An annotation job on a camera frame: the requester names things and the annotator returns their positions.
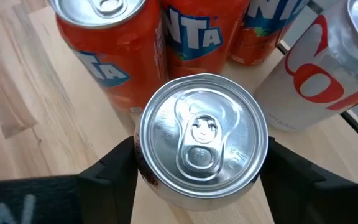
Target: fanta logo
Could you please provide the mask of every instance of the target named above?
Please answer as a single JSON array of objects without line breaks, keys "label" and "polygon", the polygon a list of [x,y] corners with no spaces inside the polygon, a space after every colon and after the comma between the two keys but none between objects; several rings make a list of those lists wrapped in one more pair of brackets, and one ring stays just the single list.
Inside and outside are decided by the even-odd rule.
[{"label": "fanta logo", "polygon": [[183,60],[202,57],[222,45],[221,29],[211,27],[210,17],[186,16],[169,7],[164,22],[167,44]]},{"label": "fanta logo", "polygon": [[95,53],[74,51],[98,83],[106,87],[123,84],[130,79],[129,75],[111,63],[102,63]]},{"label": "fanta logo", "polygon": [[245,27],[258,27],[270,35],[289,24],[309,0],[253,0],[244,16]]}]

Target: red lettering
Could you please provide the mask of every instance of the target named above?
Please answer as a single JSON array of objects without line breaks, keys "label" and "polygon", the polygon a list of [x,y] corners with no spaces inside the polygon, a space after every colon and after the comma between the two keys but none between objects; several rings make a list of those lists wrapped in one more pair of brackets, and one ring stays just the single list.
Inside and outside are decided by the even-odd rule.
[{"label": "red lettering", "polygon": [[355,105],[358,105],[358,92],[353,93],[352,95],[350,95],[342,100],[339,100],[338,102],[334,103],[331,106],[328,106],[327,109],[341,110],[347,106],[355,106]]},{"label": "red lettering", "polygon": [[[314,56],[317,56],[320,52],[322,52],[328,46],[328,29],[327,22],[324,16],[319,16],[317,19],[310,25],[310,27],[319,25],[322,28],[321,41],[314,53]],[[336,101],[342,97],[344,94],[344,89],[342,85],[332,77],[327,71],[320,68],[317,65],[313,65],[311,63],[304,64],[298,68],[297,71],[292,71],[288,66],[288,58],[291,55],[292,49],[287,53],[285,57],[285,70],[291,76],[293,76],[293,85],[295,90],[298,92],[300,96],[304,99],[313,102],[313,103],[329,103]],[[325,75],[329,78],[329,86],[323,90],[321,93],[318,93],[315,96],[305,96],[301,92],[301,86],[304,84],[307,79],[313,77],[314,75]],[[338,102],[334,103],[331,106],[328,106],[329,110],[343,110],[348,106],[355,106],[358,104],[358,92],[354,93]]]},{"label": "red lettering", "polygon": [[[301,86],[304,84],[307,79],[316,74],[322,74],[329,78],[329,86],[327,89],[323,90],[321,93],[315,96],[305,96],[301,92]],[[330,74],[328,74],[325,70],[320,68],[319,66],[313,64],[304,64],[302,65],[293,76],[293,85],[295,90],[308,101],[313,103],[329,103],[339,99],[343,93],[343,87],[341,84]]]}]

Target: coca-cola can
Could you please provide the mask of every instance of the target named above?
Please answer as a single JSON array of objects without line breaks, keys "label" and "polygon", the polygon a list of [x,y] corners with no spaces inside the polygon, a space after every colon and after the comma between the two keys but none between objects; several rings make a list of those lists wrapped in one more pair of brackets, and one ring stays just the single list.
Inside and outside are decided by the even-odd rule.
[{"label": "coca-cola can", "polygon": [[138,166],[149,187],[189,210],[217,209],[246,193],[265,160],[268,140],[253,97],[212,74],[161,87],[135,132]]},{"label": "coca-cola can", "polygon": [[358,0],[319,15],[256,93],[265,118],[295,131],[358,104]]}]

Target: can rim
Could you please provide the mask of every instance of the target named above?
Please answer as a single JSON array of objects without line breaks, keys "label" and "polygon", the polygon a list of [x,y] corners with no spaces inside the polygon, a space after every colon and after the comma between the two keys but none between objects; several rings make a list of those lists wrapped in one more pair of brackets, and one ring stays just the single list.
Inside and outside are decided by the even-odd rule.
[{"label": "can rim", "polygon": [[104,29],[104,28],[116,27],[118,25],[121,25],[121,24],[125,23],[126,21],[128,21],[129,19],[132,19],[134,16],[136,16],[146,3],[146,0],[139,0],[140,3],[138,3],[138,6],[132,11],[132,13],[130,13],[129,16],[127,16],[119,21],[111,21],[111,22],[105,22],[105,23],[100,23],[100,24],[87,25],[87,23],[79,22],[79,21],[70,19],[68,16],[66,16],[64,13],[64,10],[61,9],[60,4],[57,4],[57,2],[60,2],[60,1],[66,1],[66,0],[48,0],[49,4],[51,5],[52,9],[55,11],[56,15],[58,15],[65,22],[76,25],[78,27],[87,28],[87,29]]},{"label": "can rim", "polygon": [[[198,80],[208,80],[207,77],[220,78],[223,83],[219,83],[219,86],[224,86],[224,82],[226,84],[233,87],[230,89],[233,91],[236,96],[238,96],[245,104],[249,105],[249,101],[251,101],[251,105],[249,105],[248,110],[255,121],[255,149],[254,151],[260,151],[260,153],[253,153],[251,157],[251,161],[249,162],[249,170],[244,169],[239,173],[239,176],[232,180],[234,184],[232,184],[230,190],[227,188],[219,189],[213,192],[202,192],[202,194],[198,194],[194,190],[187,190],[184,187],[180,187],[171,181],[164,173],[163,169],[161,169],[161,165],[158,163],[156,156],[153,154],[151,150],[150,143],[150,135],[147,134],[148,131],[144,131],[149,128],[149,121],[152,120],[153,114],[155,114],[154,108],[159,108],[161,104],[164,102],[164,99],[170,96],[170,93],[179,88],[180,85],[184,85],[186,82],[193,82],[194,78],[198,78]],[[172,80],[159,90],[157,90],[154,95],[151,97],[145,110],[140,118],[139,123],[139,137],[140,137],[140,148],[142,150],[142,154],[145,158],[146,163],[149,165],[150,169],[157,176],[157,178],[162,181],[167,187],[178,192],[179,194],[183,194],[193,198],[202,198],[202,199],[213,199],[213,198],[221,198],[226,197],[228,195],[234,194],[245,186],[249,185],[251,182],[255,180],[255,177],[258,176],[259,171],[264,163],[264,160],[267,155],[268,148],[268,132],[267,132],[267,124],[265,122],[265,118],[263,116],[262,110],[260,109],[257,102],[254,100],[252,95],[248,93],[243,87],[235,83],[234,81],[219,76],[213,75],[209,73],[202,73],[197,75],[191,75],[187,77],[177,78],[176,80]]]},{"label": "can rim", "polygon": [[352,29],[355,30],[355,32],[357,33],[357,36],[358,36],[358,28],[351,16],[351,7],[353,6],[354,3],[356,3],[357,0],[347,0],[346,2],[346,15],[347,15],[347,18],[350,20],[351,22],[351,27]]}]

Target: pull tab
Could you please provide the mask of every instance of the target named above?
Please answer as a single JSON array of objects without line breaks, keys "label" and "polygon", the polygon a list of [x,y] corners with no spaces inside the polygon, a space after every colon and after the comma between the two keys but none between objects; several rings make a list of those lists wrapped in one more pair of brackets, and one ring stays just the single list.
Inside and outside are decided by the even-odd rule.
[{"label": "pull tab", "polygon": [[103,16],[118,16],[126,8],[125,0],[89,0],[96,11]]},{"label": "pull tab", "polygon": [[177,166],[182,174],[194,180],[209,180],[221,167],[222,154],[219,121],[207,114],[192,117],[177,153]]}]

